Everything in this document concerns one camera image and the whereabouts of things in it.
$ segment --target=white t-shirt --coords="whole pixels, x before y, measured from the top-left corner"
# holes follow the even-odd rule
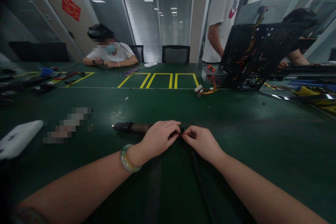
[[[112,62],[120,62],[127,60],[135,55],[131,48],[124,43],[116,43],[117,44],[117,54],[112,55],[111,52],[105,51],[106,45],[98,45],[89,55],[87,55],[90,59],[95,59],[96,57],[100,57],[104,61],[112,61]]]
[[[205,62],[217,63],[221,56],[214,50],[208,39],[209,27],[221,23],[219,27],[219,38],[222,47],[225,49],[229,38],[231,27],[235,23],[236,12],[239,0],[212,0],[208,14],[208,27],[206,28],[205,45],[202,60]]]

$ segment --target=keyboard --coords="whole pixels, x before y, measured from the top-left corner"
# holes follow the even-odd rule
[[[288,67],[286,67],[285,69],[283,69],[281,72],[281,74],[336,74],[336,66],[331,66],[331,65],[321,65],[321,64],[313,64],[313,65],[301,65],[301,66],[297,66],[297,65],[293,65],[293,64],[289,64]]]

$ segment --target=green workbench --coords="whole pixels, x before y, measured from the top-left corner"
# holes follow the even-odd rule
[[[36,75],[40,64],[4,65],[17,66],[17,79],[21,79]],[[0,163],[1,173],[7,175],[11,185],[11,206],[62,175],[128,143],[141,141],[140,135],[114,131],[112,124],[177,120],[185,127],[209,128],[227,154],[327,221],[336,222],[335,121],[328,115],[299,102],[276,100],[256,92],[222,89],[197,99],[193,89],[196,82],[203,84],[201,64],[159,64],[140,69],[139,74],[127,79],[123,76],[126,68],[107,70],[82,63],[43,65],[88,75],[69,78],[79,80],[71,87],[59,81],[58,88],[38,97],[20,93],[13,98],[14,104],[1,107],[0,138],[18,124],[34,120],[47,124],[19,157]],[[268,87],[262,89],[279,94]],[[43,144],[46,132],[54,130],[74,107],[94,109],[89,122],[94,124],[92,132],[76,132],[76,137],[65,144]],[[190,148],[178,139],[122,184],[87,223],[213,223],[190,153]],[[222,223],[253,222],[211,165],[202,160],[200,172]]]

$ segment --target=bracelet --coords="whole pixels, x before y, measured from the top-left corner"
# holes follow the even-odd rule
[[[128,145],[125,145],[123,147],[123,149],[121,150],[121,154],[120,154],[120,160],[121,160],[121,163],[126,170],[128,170],[129,172],[135,173],[135,172],[139,171],[142,166],[136,167],[136,166],[130,164],[130,162],[127,160],[126,153],[127,153],[127,149],[130,146],[132,146],[132,144],[128,144]]]

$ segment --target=black chair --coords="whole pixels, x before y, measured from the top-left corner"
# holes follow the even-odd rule
[[[70,62],[65,43],[36,43],[33,46],[42,56],[41,62]]]
[[[190,46],[164,45],[162,47],[162,63],[189,63]]]
[[[23,62],[69,62],[65,43],[30,43],[28,41],[11,41],[11,49]]]
[[[332,48],[328,61],[336,61],[336,48]]]
[[[35,50],[34,44],[28,41],[8,42],[10,48],[15,52],[22,62],[40,62],[41,55]]]
[[[144,46],[142,45],[130,45],[131,50],[134,52],[136,58],[138,59],[139,63],[144,63]]]

